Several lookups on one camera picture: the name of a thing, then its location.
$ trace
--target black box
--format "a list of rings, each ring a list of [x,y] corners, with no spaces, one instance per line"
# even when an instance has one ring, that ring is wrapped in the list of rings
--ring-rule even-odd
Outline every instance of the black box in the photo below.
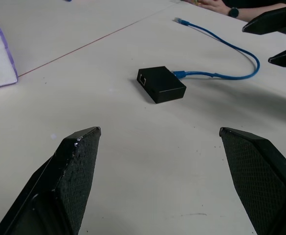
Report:
[[[183,98],[186,86],[165,66],[140,69],[137,81],[156,104]]]

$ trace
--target black watch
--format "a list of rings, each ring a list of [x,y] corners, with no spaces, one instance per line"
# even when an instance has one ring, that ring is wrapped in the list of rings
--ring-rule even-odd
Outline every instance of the black watch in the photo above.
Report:
[[[231,10],[229,11],[228,16],[236,18],[237,16],[239,16],[239,10],[236,7],[232,7]]]

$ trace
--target red line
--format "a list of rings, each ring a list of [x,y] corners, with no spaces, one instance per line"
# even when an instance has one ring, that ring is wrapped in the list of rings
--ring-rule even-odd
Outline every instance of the red line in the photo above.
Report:
[[[34,70],[37,70],[37,69],[39,69],[39,68],[41,68],[41,67],[43,67],[43,66],[45,66],[45,65],[48,65],[49,63],[52,63],[52,62],[54,62],[54,61],[56,61],[56,60],[59,60],[60,58],[63,58],[63,57],[66,56],[66,55],[69,55],[69,54],[71,54],[71,53],[74,53],[74,52],[77,51],[77,50],[80,50],[80,49],[82,49],[82,48],[84,48],[84,47],[87,47],[88,45],[91,45],[91,44],[93,44],[93,43],[96,43],[97,41],[99,41],[99,40],[101,40],[101,39],[104,39],[104,38],[110,36],[111,34],[114,34],[114,33],[116,33],[116,32],[119,32],[119,31],[121,31],[122,29],[125,29],[125,28],[127,28],[127,27],[130,27],[131,25],[136,24],[137,22],[140,22],[141,20],[135,21],[135,22],[132,23],[132,24],[129,24],[129,25],[123,27],[123,28],[120,28],[120,29],[118,29],[118,30],[116,30],[116,31],[114,31],[114,32],[112,32],[112,33],[110,33],[110,34],[107,34],[107,35],[105,35],[105,36],[103,36],[103,37],[101,37],[101,38],[99,38],[99,39],[96,39],[95,41],[90,42],[90,43],[88,43],[88,44],[86,44],[86,45],[84,45],[84,46],[82,46],[82,47],[79,47],[79,48],[73,50],[73,51],[70,51],[70,52],[68,52],[67,54],[64,54],[64,55],[62,55],[62,56],[60,56],[60,57],[58,57],[58,58],[56,58],[56,59],[54,59],[54,60],[52,60],[52,61],[49,61],[49,62],[47,62],[47,63],[45,63],[45,64],[43,64],[43,65],[41,65],[41,66],[38,66],[38,67],[35,68],[35,69],[32,69],[32,70],[30,70],[30,71],[28,71],[28,72],[25,72],[24,74],[19,75],[19,77],[21,77],[21,76],[23,76],[23,75],[26,75],[26,74],[28,74],[28,73],[30,73],[30,72],[33,72]]]

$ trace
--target textured gripper pad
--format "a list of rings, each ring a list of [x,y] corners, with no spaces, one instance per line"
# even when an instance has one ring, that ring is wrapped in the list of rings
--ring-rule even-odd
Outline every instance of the textured gripper pad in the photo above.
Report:
[[[100,132],[84,137],[76,144],[57,191],[74,235],[77,235],[90,193]]]
[[[222,137],[234,187],[258,235],[269,233],[286,200],[286,187],[249,141]]]

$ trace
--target person's arm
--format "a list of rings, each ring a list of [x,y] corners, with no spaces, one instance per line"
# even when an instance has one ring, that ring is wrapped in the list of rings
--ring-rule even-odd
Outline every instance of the person's arm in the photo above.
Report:
[[[285,3],[278,3],[278,4],[271,5],[271,6],[264,6],[264,7],[257,7],[257,8],[239,9],[240,13],[237,19],[249,22],[253,18],[256,18],[257,16],[261,15],[264,12],[276,10],[276,9],[283,8],[283,7],[286,7]]]
[[[224,15],[228,15],[231,10],[226,6],[222,0],[198,0],[199,6],[211,11],[215,11]],[[264,12],[272,11],[275,9],[286,7],[285,3],[278,3],[271,6],[257,7],[257,8],[244,8],[239,9],[238,19],[249,22],[253,18],[261,15]]]

